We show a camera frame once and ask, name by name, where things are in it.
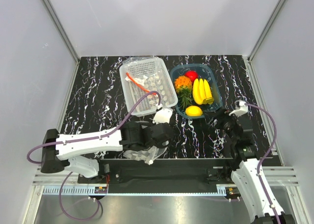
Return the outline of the clear dotted zip bag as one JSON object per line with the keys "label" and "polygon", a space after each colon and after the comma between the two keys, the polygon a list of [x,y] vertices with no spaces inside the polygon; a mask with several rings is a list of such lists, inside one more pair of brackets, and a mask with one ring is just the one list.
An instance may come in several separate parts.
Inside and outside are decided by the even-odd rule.
{"label": "clear dotted zip bag", "polygon": [[128,150],[123,153],[123,157],[135,161],[143,161],[148,165],[152,165],[157,158],[166,152],[167,148],[168,147],[157,148],[156,146],[152,146],[148,150]]}

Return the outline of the yellow toy lemon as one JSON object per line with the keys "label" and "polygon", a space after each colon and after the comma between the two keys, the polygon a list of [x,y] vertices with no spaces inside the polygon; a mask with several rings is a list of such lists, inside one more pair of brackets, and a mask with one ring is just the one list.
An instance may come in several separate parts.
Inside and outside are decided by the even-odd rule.
{"label": "yellow toy lemon", "polygon": [[203,111],[198,106],[189,106],[185,109],[185,113],[187,116],[202,116]]}

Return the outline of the orange toy pineapple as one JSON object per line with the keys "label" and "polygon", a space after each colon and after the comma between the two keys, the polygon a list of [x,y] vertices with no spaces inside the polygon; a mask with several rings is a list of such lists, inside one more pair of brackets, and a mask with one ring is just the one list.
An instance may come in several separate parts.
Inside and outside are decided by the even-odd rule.
{"label": "orange toy pineapple", "polygon": [[179,76],[174,81],[175,91],[180,100],[181,107],[186,109],[192,105],[192,81],[187,76]]}

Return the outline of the red toy apple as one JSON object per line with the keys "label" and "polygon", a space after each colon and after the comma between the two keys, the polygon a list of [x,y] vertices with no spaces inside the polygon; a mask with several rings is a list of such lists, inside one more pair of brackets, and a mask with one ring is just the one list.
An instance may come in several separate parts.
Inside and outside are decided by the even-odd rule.
{"label": "red toy apple", "polygon": [[193,71],[193,70],[190,70],[190,71],[187,71],[185,74],[184,74],[186,77],[188,77],[192,83],[194,83],[194,81],[196,79],[198,79],[198,74],[196,71]]}

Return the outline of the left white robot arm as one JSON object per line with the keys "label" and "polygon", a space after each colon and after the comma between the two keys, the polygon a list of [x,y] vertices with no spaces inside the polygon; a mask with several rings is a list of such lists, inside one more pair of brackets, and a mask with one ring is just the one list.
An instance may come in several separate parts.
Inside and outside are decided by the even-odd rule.
{"label": "left white robot arm", "polygon": [[79,173],[100,183],[109,168],[86,154],[122,152],[124,157],[152,165],[168,147],[174,132],[169,123],[129,121],[121,127],[101,132],[65,135],[56,129],[46,132],[42,149],[41,172],[58,173],[64,170]]}

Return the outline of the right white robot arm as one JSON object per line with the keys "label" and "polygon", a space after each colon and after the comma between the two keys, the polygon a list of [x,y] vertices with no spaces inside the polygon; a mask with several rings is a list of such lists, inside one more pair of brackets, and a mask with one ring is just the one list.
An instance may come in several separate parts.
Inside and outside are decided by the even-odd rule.
{"label": "right white robot arm", "polygon": [[236,112],[225,108],[210,112],[207,118],[210,122],[216,121],[217,129],[231,140],[233,159],[224,166],[222,177],[238,188],[250,223],[294,224],[293,215],[285,213],[268,184],[253,143],[252,130],[243,129]]}

